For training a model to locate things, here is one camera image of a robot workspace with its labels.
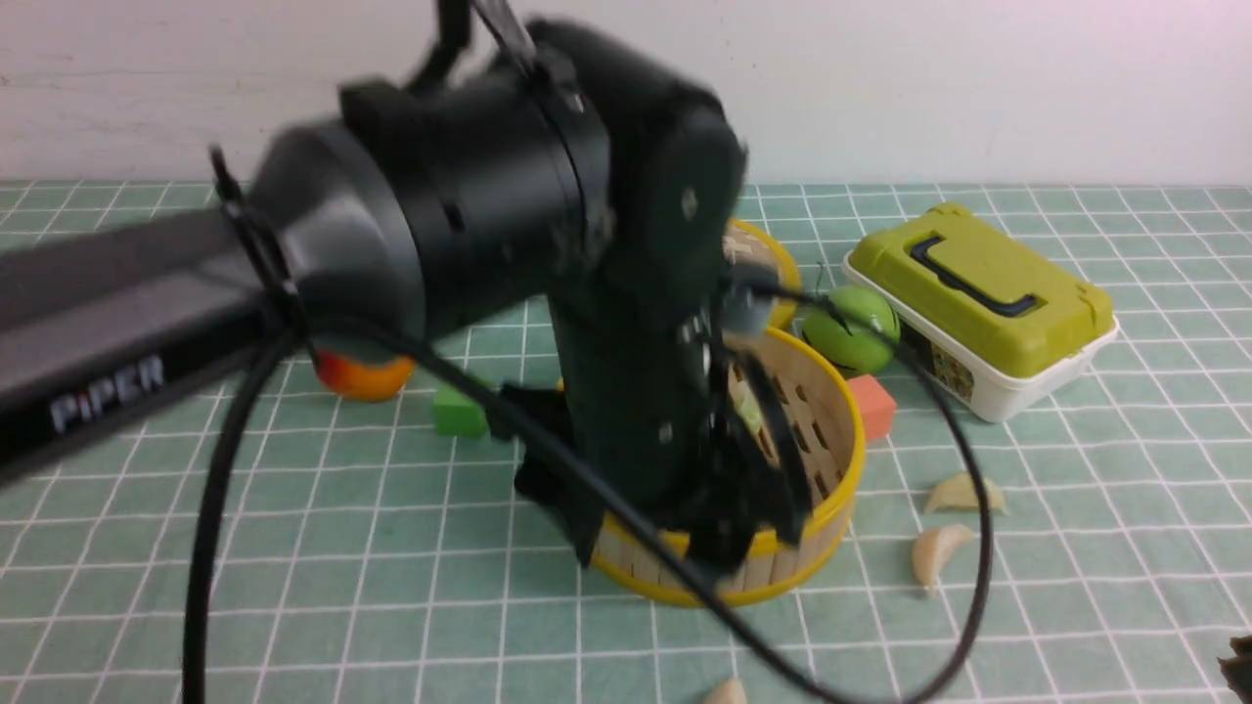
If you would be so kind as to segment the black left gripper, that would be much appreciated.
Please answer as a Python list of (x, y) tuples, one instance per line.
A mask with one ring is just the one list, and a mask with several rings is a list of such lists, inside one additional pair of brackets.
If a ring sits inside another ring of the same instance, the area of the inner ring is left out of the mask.
[[(799, 547), (811, 514), (810, 485), (767, 370), (751, 349), (730, 343), (760, 334), (736, 334), (722, 324), (732, 286), (710, 311), (665, 332), (558, 309), (552, 324), (563, 390), (500, 387), (505, 405), (558, 438), (581, 463), (572, 468), (558, 461), (500, 411), (490, 411), (492, 433), (526, 447), (515, 489), (545, 509), (582, 567), (591, 564), (611, 504), (632, 509), (650, 540), (662, 531), (686, 536), (684, 560), (702, 577), (737, 572), (762, 530)], [(785, 286), (742, 288), (801, 299)], [(742, 387), (762, 410), (757, 435), (735, 410), (734, 393)]]

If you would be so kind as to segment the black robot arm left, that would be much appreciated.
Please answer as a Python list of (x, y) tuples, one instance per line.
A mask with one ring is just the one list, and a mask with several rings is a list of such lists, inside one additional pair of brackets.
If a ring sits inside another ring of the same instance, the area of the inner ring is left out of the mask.
[(799, 547), (811, 489), (734, 309), (724, 249), (746, 147), (719, 98), (568, 20), (438, 3), (404, 85), (270, 143), (218, 200), (3, 253), (3, 482), (207, 388), (279, 342), (379, 362), (526, 299), (548, 303), (563, 393), (505, 387), (568, 443), (528, 442), (527, 499), (582, 562), (616, 502), (732, 575), (762, 529)]

